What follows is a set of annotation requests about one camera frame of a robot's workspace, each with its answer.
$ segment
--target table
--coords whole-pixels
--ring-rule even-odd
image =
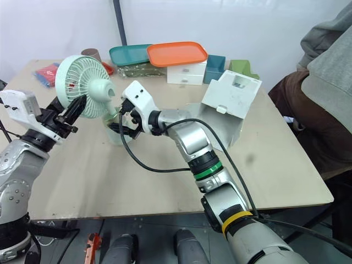
[[[7,86],[30,90],[45,108],[56,96],[33,76],[36,69],[60,60],[33,60]],[[134,79],[112,76],[116,84],[114,104]],[[159,108],[177,108],[200,102],[207,85],[171,85],[165,76],[136,78],[153,96]],[[3,107],[0,117],[9,131],[25,129],[8,118]],[[80,118],[79,128],[62,146],[55,146],[41,175],[35,180],[29,203],[32,219],[121,217],[203,211],[190,172],[158,174],[137,165],[123,147],[109,143],[100,118]],[[0,147],[7,146],[0,136]],[[167,137],[141,134],[132,141],[132,151],[153,168],[184,168],[186,163],[175,143]],[[229,149],[242,173],[256,206],[283,208],[326,204],[333,201],[297,139],[285,124],[270,98],[260,89],[244,120],[239,140]],[[223,164],[237,177],[223,153]]]

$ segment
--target white wall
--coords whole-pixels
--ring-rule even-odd
[[[120,45],[112,0],[0,0],[0,79],[5,81],[31,59],[64,58],[85,48],[109,58],[109,49]]]
[[[196,41],[248,59],[270,90],[295,70],[302,37],[350,0],[121,0],[127,43]]]

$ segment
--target teal tray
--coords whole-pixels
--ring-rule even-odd
[[[150,45],[151,44],[143,44],[111,48],[109,50],[111,61],[117,66],[148,62],[147,48]]]

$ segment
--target yellow ring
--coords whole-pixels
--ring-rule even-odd
[[[226,228],[233,222],[236,221],[238,218],[244,217],[244,216],[252,216],[253,214],[248,211],[242,211],[239,213],[235,213],[234,215],[230,216],[229,218],[226,219],[226,221],[222,225],[222,233],[226,237],[225,231]]]

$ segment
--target white drawer organizer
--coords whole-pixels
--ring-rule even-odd
[[[168,84],[202,85],[207,61],[167,67]]]

